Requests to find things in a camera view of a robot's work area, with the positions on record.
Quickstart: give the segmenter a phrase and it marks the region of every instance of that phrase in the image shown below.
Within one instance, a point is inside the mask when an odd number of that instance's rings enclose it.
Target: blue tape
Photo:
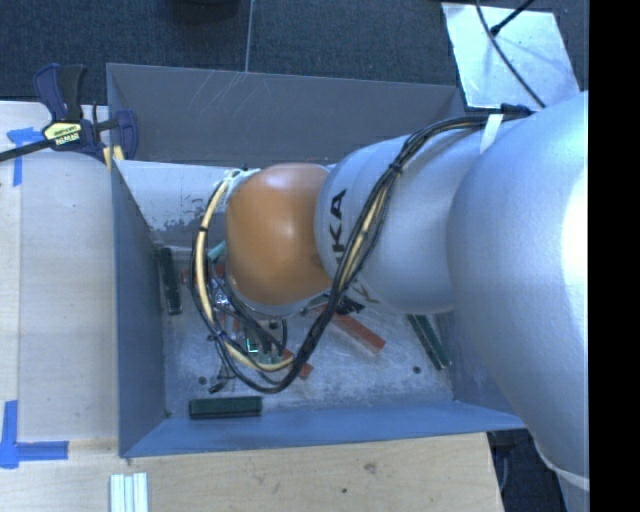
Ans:
[[[11,130],[7,132],[7,137],[13,142],[16,147],[23,146],[25,144],[31,144],[32,142],[40,142],[44,139],[42,133],[34,130],[33,128],[21,128],[19,130]],[[22,157],[19,156],[15,159],[13,164],[13,186],[17,187],[22,183]]]
[[[67,460],[68,441],[18,443],[18,401],[4,404],[4,422],[0,439],[0,468],[16,469],[20,462],[33,460]]]

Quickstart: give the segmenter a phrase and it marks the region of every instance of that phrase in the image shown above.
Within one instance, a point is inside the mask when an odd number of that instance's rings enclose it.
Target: wire bundle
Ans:
[[[524,117],[530,113],[528,109],[513,109],[513,107],[511,107],[509,113],[505,114],[505,120]],[[374,249],[384,223],[393,192],[393,186],[404,171],[406,165],[426,142],[433,137],[449,130],[479,130],[485,126],[487,119],[488,114],[449,119],[418,130],[406,139],[400,153],[393,162],[389,164],[374,185],[356,220],[349,239],[346,242],[343,257],[336,270],[328,294],[326,308],[313,322],[298,353],[295,356],[283,359],[279,363],[263,364],[256,361],[248,351],[230,339],[216,316],[216,310],[219,310],[237,318],[245,329],[249,329],[260,338],[263,347],[270,349],[275,346],[276,353],[280,356],[283,355],[286,344],[286,321],[281,320],[283,335],[282,340],[278,341],[249,314],[248,310],[235,299],[232,293],[229,293],[229,290],[225,288],[222,280],[215,276],[215,273],[213,280],[216,283],[216,290],[213,290],[211,285],[206,252],[209,224],[217,207],[222,203],[233,177],[237,175],[237,173],[228,176],[216,186],[202,217],[192,251],[191,289],[196,306],[211,331],[213,338],[216,340],[216,347],[221,359],[240,380],[256,391],[272,394],[283,391],[296,379],[302,367],[317,347],[325,328],[340,307],[349,286],[354,282],[358,273],[362,270],[367,257]],[[221,294],[219,297],[221,296],[228,301],[230,307],[223,305],[223,301],[216,300],[216,293]],[[246,376],[238,368],[234,359],[256,370],[258,375],[269,385],[263,385]],[[280,380],[274,380],[266,375],[267,373],[284,370],[285,368],[287,368],[288,371]]]

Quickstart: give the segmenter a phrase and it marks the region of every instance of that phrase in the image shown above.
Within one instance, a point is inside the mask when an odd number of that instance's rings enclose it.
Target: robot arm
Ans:
[[[275,166],[237,187],[225,221],[236,309],[259,322],[329,297],[269,392],[295,378],[345,296],[386,313],[455,310],[539,451],[588,491],[587,105],[582,93],[507,118],[486,150],[486,119],[460,121],[329,174]]]

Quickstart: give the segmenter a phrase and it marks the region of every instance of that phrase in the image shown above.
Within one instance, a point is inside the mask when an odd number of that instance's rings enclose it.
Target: black cable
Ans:
[[[480,8],[480,0],[475,0],[475,2],[476,2],[476,11],[478,12],[478,17],[480,18],[480,23],[482,24],[482,27],[484,28],[484,31],[487,33],[487,37],[491,41],[491,44],[493,45],[493,47],[496,49],[496,51],[500,55],[500,58],[506,64],[506,66],[509,68],[511,73],[513,73],[513,76],[516,78],[516,80],[518,80],[518,82],[520,82],[520,85],[522,85],[522,87],[524,87],[526,89],[526,91],[534,99],[534,101],[540,106],[540,108],[545,108],[546,104],[538,97],[538,95],[529,86],[529,84],[527,84],[527,82],[524,80],[524,78],[522,78],[520,73],[518,73],[516,68],[513,67],[513,64],[511,64],[511,62],[509,62],[509,59],[507,58],[507,56],[502,51],[502,48],[500,48],[500,45],[498,45],[498,43],[496,42],[496,39],[493,36],[493,34],[491,33],[491,29],[489,28],[489,25],[487,24],[487,20],[485,19],[484,14],[482,13],[482,9]]]
[[[267,350],[270,349],[270,345],[273,344],[278,349],[278,353],[282,354],[282,352],[284,351],[284,343],[286,343],[286,342],[278,341],[271,333],[268,333],[265,329],[263,329],[262,326],[258,322],[256,322],[251,317],[251,315],[249,313],[247,313],[247,311],[243,308],[242,304],[240,304],[236,300],[236,298],[233,295],[233,293],[231,292],[231,290],[229,290],[224,285],[222,280],[216,275],[215,272],[213,273],[213,279],[216,282],[216,284],[218,285],[218,288],[220,290],[222,290],[222,293],[225,295],[225,297],[229,301],[229,304],[233,308],[233,310],[222,309],[222,308],[219,308],[219,307],[216,307],[216,309],[221,309],[223,311],[223,313],[226,313],[226,314],[238,319],[240,322],[244,322],[245,324],[249,324],[249,326],[255,331],[255,333],[260,338],[260,342],[262,343],[262,345],[265,346],[267,348]],[[209,296],[209,300],[212,303],[215,302],[213,300],[213,297],[211,296],[211,290],[210,290],[209,287],[207,287],[207,295]]]
[[[505,120],[526,117],[529,113],[529,111],[524,109],[516,113],[508,113],[505,114]],[[222,337],[226,337],[229,342],[231,342],[231,340],[219,325],[217,327],[212,325],[207,318],[207,315],[204,313],[202,305],[196,297],[195,290],[193,289],[193,271],[195,270],[193,269],[193,262],[195,260],[195,255],[192,254],[192,273],[190,283],[196,306],[200,311],[201,316],[204,318],[206,325],[214,334],[216,342],[219,343],[225,363],[228,364],[234,374],[241,381],[256,391],[273,394],[286,389],[298,377],[303,366],[309,360],[313,351],[317,347],[325,328],[331,321],[335,312],[338,310],[347,289],[363,268],[368,256],[376,245],[386,216],[388,204],[391,199],[393,185],[395,180],[401,174],[403,167],[416,155],[428,140],[436,135],[454,129],[478,130],[486,125],[488,117],[488,115],[465,116],[462,118],[441,121],[425,129],[419,130],[407,138],[400,153],[396,156],[393,162],[389,164],[380,179],[375,183],[371,193],[365,201],[365,205],[356,220],[347,242],[345,243],[343,257],[338,264],[338,269],[336,270],[336,274],[331,285],[326,308],[313,322],[285,376],[280,381],[274,381],[269,378],[266,379],[267,382],[273,384],[271,387],[262,386],[244,375],[232,360],[233,358],[228,353],[226,346],[222,342]],[[371,218],[373,219],[372,225],[369,226],[369,229],[365,229],[365,222],[370,215],[372,215]]]
[[[282,343],[282,351],[284,352],[284,349],[287,348],[287,340],[289,338],[289,326],[285,319],[280,321],[280,325],[282,327],[282,340],[280,340],[280,342]]]
[[[194,279],[193,279],[194,278],[194,274],[195,274],[194,261],[195,261],[195,244],[194,244],[194,248],[192,248],[192,251],[191,251],[189,282],[190,282],[190,288],[191,288],[191,295],[193,297],[193,300],[194,300],[194,303],[196,305],[196,308],[198,309],[198,311],[200,313],[200,316],[205,320],[205,324],[209,327],[209,330],[214,335],[214,337],[217,339],[217,341],[222,342],[222,340],[220,338],[224,337],[225,338],[224,342],[229,343],[230,345],[232,345],[238,352],[240,352],[243,356],[245,356],[250,361],[252,361],[256,365],[256,367],[258,367],[259,363],[257,361],[255,361],[253,356],[244,347],[241,347],[240,345],[235,343],[227,335],[227,333],[224,331],[223,327],[220,325],[220,322],[218,321],[218,317],[215,314],[215,310],[218,309],[218,310],[222,311],[225,314],[233,316],[233,317],[237,318],[240,322],[250,323],[250,322],[255,322],[255,321],[253,320],[253,318],[246,317],[244,315],[236,314],[237,311],[233,311],[233,310],[230,310],[230,309],[227,309],[227,308],[220,307],[220,305],[217,305],[216,307],[212,308],[213,321],[214,321],[214,324],[212,324],[211,321],[209,320],[209,318],[207,317],[207,315],[204,312],[204,308],[202,307],[200,298],[197,296],[197,294],[195,292],[195,285],[194,285]],[[225,291],[224,285],[219,281],[217,276],[215,276],[214,279],[216,280],[216,283],[218,283],[218,286],[220,286],[222,288],[223,293],[225,294],[225,296],[228,297],[227,292]],[[212,300],[211,290],[209,289],[208,286],[207,286],[207,295],[209,296],[210,302],[214,303],[215,300]],[[273,381],[273,380],[271,380],[271,379],[269,379],[267,377],[263,376],[263,378],[266,381],[270,382],[270,383],[274,383],[275,382],[275,381]]]
[[[491,34],[494,37],[497,36],[504,27],[511,23],[517,16],[519,16],[527,7],[529,7],[535,1],[536,0],[527,0],[525,3],[520,5],[520,7],[509,14],[509,16],[503,19],[500,23],[496,23],[493,27],[491,27]]]
[[[213,386],[210,386],[208,389],[209,394],[211,395],[224,389],[231,379],[236,378],[233,370],[231,370],[231,368],[229,368],[227,363],[224,361],[222,353],[220,352],[220,345],[218,343],[215,343],[215,347],[216,352],[218,353],[218,359],[220,359],[221,366],[220,370],[218,371],[218,375],[216,376],[216,383]]]

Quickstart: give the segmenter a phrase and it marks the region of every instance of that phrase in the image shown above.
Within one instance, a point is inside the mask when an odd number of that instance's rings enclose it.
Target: wooden table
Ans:
[[[46,122],[46,110],[21,105],[0,102],[0,150],[12,147],[4,135],[8,129],[41,128],[35,124],[39,116]],[[33,118],[23,120],[23,112]],[[30,371],[18,364],[23,186],[13,186],[12,162],[0,164],[2,410],[18,397],[19,372]],[[43,386],[55,385],[47,373],[41,378]],[[0,509],[108,510],[110,475],[139,472],[148,476],[152,512],[504,510],[484,433],[134,460],[118,457],[113,436],[71,439],[68,460],[0,469]]]

